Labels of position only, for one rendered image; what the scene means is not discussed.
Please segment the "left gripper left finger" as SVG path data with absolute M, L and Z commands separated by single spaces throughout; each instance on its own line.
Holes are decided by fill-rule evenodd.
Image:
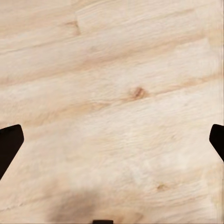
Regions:
M 24 142 L 20 124 L 0 129 L 0 180 Z

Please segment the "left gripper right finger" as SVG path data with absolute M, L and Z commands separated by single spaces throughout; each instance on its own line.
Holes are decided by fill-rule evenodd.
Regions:
M 209 140 L 224 162 L 224 126 L 214 124 L 211 128 Z

